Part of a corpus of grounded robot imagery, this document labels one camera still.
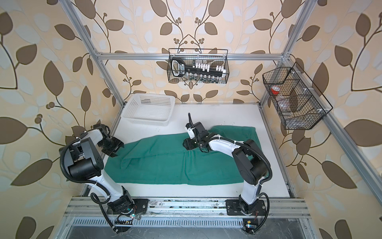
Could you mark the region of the green trousers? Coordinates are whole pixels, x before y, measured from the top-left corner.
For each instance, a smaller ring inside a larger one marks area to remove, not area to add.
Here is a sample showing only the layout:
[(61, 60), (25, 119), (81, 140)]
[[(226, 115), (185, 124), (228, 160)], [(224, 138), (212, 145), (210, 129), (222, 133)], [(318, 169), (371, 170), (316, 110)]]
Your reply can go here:
[(108, 158), (104, 170), (116, 183), (208, 186), (244, 181), (231, 156), (186, 150), (188, 136), (156, 135), (125, 144)]

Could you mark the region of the white plastic mesh basket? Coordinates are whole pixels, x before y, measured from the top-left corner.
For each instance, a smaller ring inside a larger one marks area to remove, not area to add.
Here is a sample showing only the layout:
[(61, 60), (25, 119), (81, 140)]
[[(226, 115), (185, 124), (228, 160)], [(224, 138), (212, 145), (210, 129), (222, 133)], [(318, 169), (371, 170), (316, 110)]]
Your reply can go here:
[(134, 124), (167, 126), (175, 100), (168, 95), (135, 94), (123, 107), (121, 118)]

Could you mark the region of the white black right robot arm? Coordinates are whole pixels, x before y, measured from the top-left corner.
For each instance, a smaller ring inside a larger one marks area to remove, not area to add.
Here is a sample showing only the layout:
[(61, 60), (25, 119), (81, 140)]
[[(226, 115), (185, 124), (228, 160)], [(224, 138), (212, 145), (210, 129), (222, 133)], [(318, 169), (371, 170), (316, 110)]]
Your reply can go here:
[(183, 142), (186, 150), (199, 148), (202, 152), (218, 151), (231, 156), (244, 180), (243, 190), (239, 195), (239, 207), (243, 214), (249, 215), (255, 211), (255, 206), (262, 195), (263, 183), (273, 177), (271, 164), (257, 143), (249, 139), (236, 141), (217, 133), (207, 131), (200, 123), (186, 124), (189, 135)]

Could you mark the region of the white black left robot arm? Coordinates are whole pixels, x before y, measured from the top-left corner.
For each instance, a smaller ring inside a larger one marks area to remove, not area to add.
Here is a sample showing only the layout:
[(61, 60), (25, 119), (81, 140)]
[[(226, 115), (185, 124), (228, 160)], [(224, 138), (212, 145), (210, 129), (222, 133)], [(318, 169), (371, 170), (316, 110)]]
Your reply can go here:
[(79, 137), (59, 149), (60, 168), (63, 175), (71, 182), (87, 184), (105, 196), (101, 201), (95, 193), (91, 194), (94, 203), (106, 204), (115, 213), (131, 214), (136, 210), (134, 200), (128, 191), (115, 183), (104, 171), (103, 159), (98, 151), (109, 157), (116, 157), (116, 152), (124, 144), (110, 135), (110, 128), (102, 123), (93, 126), (90, 131), (80, 133)]

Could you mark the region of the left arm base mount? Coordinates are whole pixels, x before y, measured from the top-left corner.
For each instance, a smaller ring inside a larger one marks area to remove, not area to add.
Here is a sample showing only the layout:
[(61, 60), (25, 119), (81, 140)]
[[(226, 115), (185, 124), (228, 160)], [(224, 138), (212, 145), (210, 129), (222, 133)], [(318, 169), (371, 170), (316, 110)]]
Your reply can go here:
[(146, 213), (148, 209), (148, 199), (134, 199), (134, 202), (122, 204), (117, 211), (114, 224), (116, 226), (132, 226), (134, 221), (139, 221), (141, 215)]

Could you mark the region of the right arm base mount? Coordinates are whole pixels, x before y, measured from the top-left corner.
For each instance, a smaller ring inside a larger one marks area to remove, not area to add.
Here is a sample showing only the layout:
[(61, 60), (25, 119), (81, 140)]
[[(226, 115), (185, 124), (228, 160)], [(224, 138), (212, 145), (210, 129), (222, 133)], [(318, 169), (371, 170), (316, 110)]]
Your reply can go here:
[(270, 212), (270, 199), (267, 194), (261, 193), (265, 200), (258, 199), (253, 204), (247, 204), (241, 197), (239, 199), (225, 200), (226, 212), (229, 216), (247, 216), (252, 219), (243, 220), (243, 231), (246, 234), (256, 234), (265, 224)]

